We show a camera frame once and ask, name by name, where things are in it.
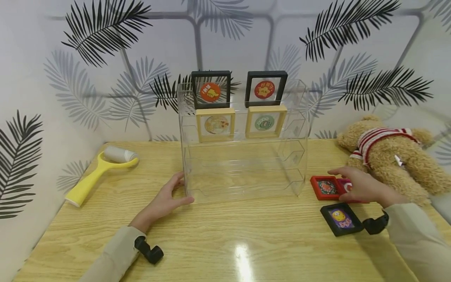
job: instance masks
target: red picture frame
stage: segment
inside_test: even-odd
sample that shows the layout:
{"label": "red picture frame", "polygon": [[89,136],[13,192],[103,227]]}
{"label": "red picture frame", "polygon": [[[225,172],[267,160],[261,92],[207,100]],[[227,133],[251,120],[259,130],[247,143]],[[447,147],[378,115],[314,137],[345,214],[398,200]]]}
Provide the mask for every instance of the red picture frame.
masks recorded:
{"label": "red picture frame", "polygon": [[[352,187],[351,180],[347,178],[339,178],[337,179],[339,185],[337,187],[337,191],[339,195],[346,194],[350,192],[351,190],[349,187]],[[346,201],[347,203],[368,203],[368,202],[362,202],[362,201]]]}
{"label": "red picture frame", "polygon": [[[316,198],[319,201],[338,201],[338,198],[340,197],[340,194],[338,193],[340,184],[338,183],[335,176],[312,176],[310,178],[310,183],[312,183],[313,191],[315,192]],[[333,193],[333,190],[328,190],[334,188],[335,193],[328,194],[329,192]]]}

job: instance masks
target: cartoon sticker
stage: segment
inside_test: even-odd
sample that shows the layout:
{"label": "cartoon sticker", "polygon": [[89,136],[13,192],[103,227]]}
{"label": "cartoon sticker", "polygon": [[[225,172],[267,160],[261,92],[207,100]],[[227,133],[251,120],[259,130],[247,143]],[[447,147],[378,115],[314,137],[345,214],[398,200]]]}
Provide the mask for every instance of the cartoon sticker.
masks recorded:
{"label": "cartoon sticker", "polygon": [[260,99],[267,99],[271,97],[272,94],[274,94],[274,90],[276,87],[274,86],[274,83],[269,80],[263,80],[257,84],[257,86],[254,89],[254,94],[257,96],[257,98]]}
{"label": "cartoon sticker", "polygon": [[210,116],[204,126],[211,134],[221,134],[229,128],[229,121],[225,116]]}
{"label": "cartoon sticker", "polygon": [[207,82],[200,88],[200,96],[207,102],[214,102],[221,96],[221,88],[213,82]]}
{"label": "cartoon sticker", "polygon": [[329,211],[329,214],[339,228],[349,229],[354,227],[352,220],[342,209],[333,209]]}
{"label": "cartoon sticker", "polygon": [[274,125],[274,118],[270,115],[264,115],[255,121],[255,128],[260,131],[265,131],[270,129]]}
{"label": "cartoon sticker", "polygon": [[335,185],[327,180],[318,181],[319,189],[321,190],[322,194],[325,195],[335,195],[337,194],[337,188]]}
{"label": "cartoon sticker", "polygon": [[352,191],[352,183],[351,182],[345,183],[343,185],[343,187],[346,190],[346,192],[348,192],[348,193]]}

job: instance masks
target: white roller head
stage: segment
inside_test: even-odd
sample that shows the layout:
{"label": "white roller head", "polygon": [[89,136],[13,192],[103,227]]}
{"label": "white roller head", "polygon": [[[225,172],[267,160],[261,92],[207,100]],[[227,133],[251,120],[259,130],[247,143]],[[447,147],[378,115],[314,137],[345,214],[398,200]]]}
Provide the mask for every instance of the white roller head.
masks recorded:
{"label": "white roller head", "polygon": [[137,153],[114,146],[106,147],[103,151],[103,155],[105,158],[117,163],[129,162],[134,158],[138,158]]}

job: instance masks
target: red round badge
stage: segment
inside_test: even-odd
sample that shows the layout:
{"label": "red round badge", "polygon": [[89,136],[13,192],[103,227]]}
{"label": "red round badge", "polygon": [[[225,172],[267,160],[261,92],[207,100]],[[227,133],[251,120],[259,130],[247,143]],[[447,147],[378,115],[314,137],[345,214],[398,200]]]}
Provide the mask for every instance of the red round badge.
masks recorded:
{"label": "red round badge", "polygon": [[214,102],[221,96],[221,88],[213,82],[207,82],[200,88],[200,96],[207,102]]}
{"label": "red round badge", "polygon": [[260,99],[267,99],[271,97],[272,94],[274,94],[274,90],[276,87],[274,86],[274,83],[269,80],[263,80],[257,84],[257,86],[254,89],[254,94],[257,96],[257,98]]}

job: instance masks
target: yellow handle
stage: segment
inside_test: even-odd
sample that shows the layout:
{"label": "yellow handle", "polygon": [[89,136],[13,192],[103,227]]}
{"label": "yellow handle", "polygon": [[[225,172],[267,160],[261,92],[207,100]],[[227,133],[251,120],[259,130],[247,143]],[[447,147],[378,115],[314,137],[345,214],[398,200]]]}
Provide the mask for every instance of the yellow handle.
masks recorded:
{"label": "yellow handle", "polygon": [[83,204],[92,187],[106,170],[107,169],[104,166],[101,166],[90,175],[86,176],[75,187],[73,187],[69,193],[67,193],[66,201],[79,208]]}

